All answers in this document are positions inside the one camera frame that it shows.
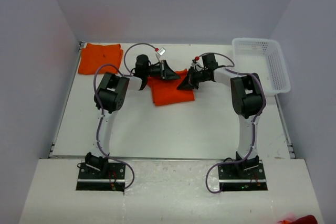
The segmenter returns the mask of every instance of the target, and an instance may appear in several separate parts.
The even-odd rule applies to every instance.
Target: orange cloth
[[[152,98],[155,106],[195,101],[193,90],[176,89],[186,77],[188,70],[185,69],[176,73],[181,77],[179,80],[164,81],[155,77],[148,78],[148,86],[152,89]]]
[[[106,63],[114,64],[119,68],[123,54],[120,47],[120,44],[102,46],[87,43],[86,48],[81,52],[78,73],[94,74],[101,65]],[[114,67],[104,67],[99,71],[99,73],[106,72],[117,73]]]

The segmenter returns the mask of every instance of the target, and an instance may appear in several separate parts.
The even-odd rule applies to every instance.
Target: black mounting plate
[[[107,174],[78,164],[79,173],[76,191],[125,191],[125,168],[124,164],[108,163]]]
[[[265,170],[262,162],[249,170],[238,170],[235,165],[218,166],[219,187],[222,191],[266,191]]]

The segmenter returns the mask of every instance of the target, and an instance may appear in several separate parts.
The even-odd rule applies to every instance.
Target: wall
[[[18,223],[47,157],[78,43],[56,0],[0,0],[0,223]]]
[[[280,97],[298,158],[305,158],[326,223],[336,222],[336,0],[292,0],[273,32],[292,90]]]
[[[268,38],[290,0],[58,0],[78,39],[231,44]]]

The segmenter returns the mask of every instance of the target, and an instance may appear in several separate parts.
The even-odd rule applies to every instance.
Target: towel
[[[188,70],[176,72],[181,78],[178,80],[161,80],[156,77],[148,78],[148,86],[152,89],[155,106],[163,106],[180,102],[195,101],[193,90],[178,90],[177,86],[186,77]]]
[[[120,67],[123,51],[120,44],[116,45],[93,45],[87,43],[86,48],[82,49],[81,60],[78,68],[80,74],[94,74],[97,69],[106,63]],[[117,73],[114,67],[104,67],[99,73]]]

